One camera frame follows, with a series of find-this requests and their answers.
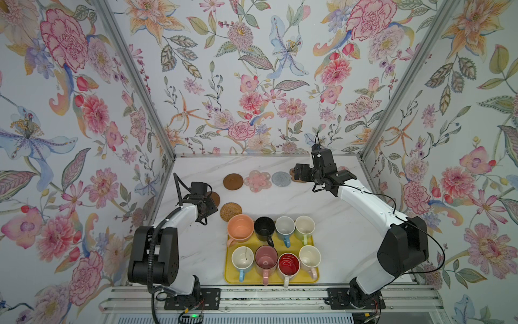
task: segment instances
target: mounting plate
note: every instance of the mounting plate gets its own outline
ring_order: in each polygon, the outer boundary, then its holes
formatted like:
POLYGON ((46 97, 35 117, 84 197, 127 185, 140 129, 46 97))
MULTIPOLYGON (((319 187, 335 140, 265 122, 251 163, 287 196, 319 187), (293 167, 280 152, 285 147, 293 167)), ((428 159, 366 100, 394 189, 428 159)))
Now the mounting plate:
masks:
MULTIPOLYGON (((328 288, 328 302, 326 302, 326 304, 331 306, 331 309, 355 309, 348 301, 348 291, 349 288, 328 288)), ((381 291, 377 291, 374 293, 374 295, 375 300, 378 303, 378 308, 385 309, 385 302, 383 301, 381 291)), ((365 309, 376 309, 374 300, 370 300, 367 304, 365 304, 365 309)))

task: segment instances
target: blue flower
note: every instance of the blue flower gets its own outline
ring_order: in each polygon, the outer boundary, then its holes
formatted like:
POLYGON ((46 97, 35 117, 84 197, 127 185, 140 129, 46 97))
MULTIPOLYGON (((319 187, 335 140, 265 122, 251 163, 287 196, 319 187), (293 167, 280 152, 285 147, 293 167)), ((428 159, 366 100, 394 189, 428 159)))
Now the blue flower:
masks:
POLYGON ((53 139, 43 139, 40 122, 36 114, 22 106, 18 107, 18 113, 11 115, 11 128, 17 134, 9 133, 0 128, 0 147, 4 148, 11 160, 19 157, 29 157, 38 162, 41 176, 36 185, 38 191, 43 191, 54 178, 52 169, 47 164, 46 158, 51 152, 64 154, 72 151, 77 142, 77 137, 68 138, 58 136, 53 139))
POLYGON ((296 39, 289 39, 284 45, 283 37, 286 28, 284 23, 278 16, 271 17, 271 32, 270 32, 270 43, 274 46, 273 55, 279 59, 279 66, 273 73, 268 74, 268 79, 277 79, 281 76, 282 69, 287 65, 290 66, 291 72, 294 75, 302 76, 309 74, 302 64, 296 62, 293 57, 297 55, 297 52, 302 47, 302 36, 298 35, 296 39))

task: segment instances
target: white mug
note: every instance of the white mug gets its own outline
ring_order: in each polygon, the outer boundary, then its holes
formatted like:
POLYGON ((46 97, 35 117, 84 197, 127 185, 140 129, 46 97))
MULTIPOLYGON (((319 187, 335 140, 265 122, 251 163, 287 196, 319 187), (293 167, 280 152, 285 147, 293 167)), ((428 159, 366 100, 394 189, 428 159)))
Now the white mug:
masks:
POLYGON ((308 245, 308 239, 315 231, 315 222, 309 216, 299 216, 295 220, 295 237, 308 245))
POLYGON ((312 245, 305 245, 300 249, 298 256, 302 270, 309 272, 311 278, 317 280, 316 267, 319 266, 322 260, 319 250, 312 245))
POLYGON ((232 264, 239 271, 239 282, 242 283, 244 275, 254 266, 254 252, 246 246, 238 247, 232 253, 232 264))

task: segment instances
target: marble table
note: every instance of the marble table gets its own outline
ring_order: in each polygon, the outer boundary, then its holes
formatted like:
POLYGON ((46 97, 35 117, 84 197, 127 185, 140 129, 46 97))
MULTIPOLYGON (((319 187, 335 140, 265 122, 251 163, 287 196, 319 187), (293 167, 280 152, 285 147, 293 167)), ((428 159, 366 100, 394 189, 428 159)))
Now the marble table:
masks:
MULTIPOLYGON (((337 166, 346 166, 368 187, 367 179, 354 156, 335 157, 337 166)), ((197 157, 178 158, 173 172, 186 185, 192 181, 210 184, 220 195, 219 208, 228 202, 241 205, 243 213, 257 219, 268 216, 273 220, 281 216, 296 219, 300 215, 313 218, 316 229, 314 245, 322 254, 318 284, 348 283, 355 266, 367 255, 375 253, 382 237, 375 228, 351 205, 335 198, 329 192, 311 192, 313 183, 292 182, 287 187, 276 185, 258 193, 243 185, 235 191, 223 186, 223 178, 238 173, 243 178, 258 170, 273 175, 277 171, 289 172, 295 163, 311 164, 309 156, 303 157, 197 157)), ((178 197, 171 175, 157 217, 163 218, 176 208, 178 197)), ((207 218, 208 225, 193 222, 179 237, 180 265, 198 276, 202 285, 227 285, 223 274, 226 254, 227 223, 219 211, 207 218)), ((396 281, 412 281, 404 275, 396 281)))

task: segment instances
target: coaster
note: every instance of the coaster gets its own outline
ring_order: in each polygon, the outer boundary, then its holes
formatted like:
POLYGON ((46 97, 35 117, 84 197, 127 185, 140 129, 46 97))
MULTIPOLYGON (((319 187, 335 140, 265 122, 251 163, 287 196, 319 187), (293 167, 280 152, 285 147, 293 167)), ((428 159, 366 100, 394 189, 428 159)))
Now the coaster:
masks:
POLYGON ((291 175, 283 171, 275 172, 271 176, 271 182, 277 187, 287 187, 291 183, 291 175))

